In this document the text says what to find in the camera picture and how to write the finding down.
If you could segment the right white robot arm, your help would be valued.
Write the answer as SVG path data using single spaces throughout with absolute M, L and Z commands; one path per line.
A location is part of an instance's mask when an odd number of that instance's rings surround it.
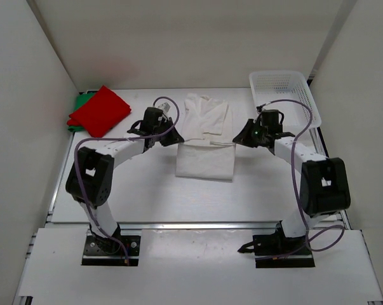
M 284 118 L 275 109 L 259 111 L 233 139 L 241 146 L 265 147 L 291 166 L 297 211 L 278 222 L 273 234 L 258 236 L 238 250 L 255 252 L 261 259 L 281 259 L 310 249 L 310 230 L 351 204 L 344 161 L 312 152 L 296 135 L 284 131 Z

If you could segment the red t shirt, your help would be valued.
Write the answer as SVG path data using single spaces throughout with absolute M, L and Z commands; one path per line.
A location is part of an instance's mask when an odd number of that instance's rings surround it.
M 69 126 L 83 127 L 91 137 L 101 138 L 131 113 L 131 107 L 102 86 L 81 107 L 69 114 Z

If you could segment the green t shirt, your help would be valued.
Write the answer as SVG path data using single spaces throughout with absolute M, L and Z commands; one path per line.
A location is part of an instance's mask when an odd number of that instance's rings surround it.
M 76 97 L 75 106 L 74 106 L 74 112 L 78 110 L 80 107 L 85 105 L 89 99 L 91 99 L 95 94 L 94 93 L 83 93 Z M 84 130 L 84 127 L 78 123 L 76 120 L 72 119 L 71 117 L 68 118 L 67 121 L 67 129 L 69 132 L 80 132 Z

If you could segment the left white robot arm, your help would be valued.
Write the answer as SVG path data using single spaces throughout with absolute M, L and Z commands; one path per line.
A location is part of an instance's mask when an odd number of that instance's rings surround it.
M 160 143 L 163 147 L 183 143 L 164 103 L 148 107 L 142 120 L 128 130 L 134 136 L 115 140 L 99 149 L 80 147 L 66 182 L 66 191 L 85 211 L 95 244 L 107 254 L 126 252 L 121 230 L 108 205 L 114 170 Z

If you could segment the white t shirt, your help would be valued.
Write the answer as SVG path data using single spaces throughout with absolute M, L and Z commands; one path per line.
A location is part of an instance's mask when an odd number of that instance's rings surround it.
M 190 93 L 178 145 L 175 175 L 182 178 L 231 181 L 236 145 L 230 104 Z

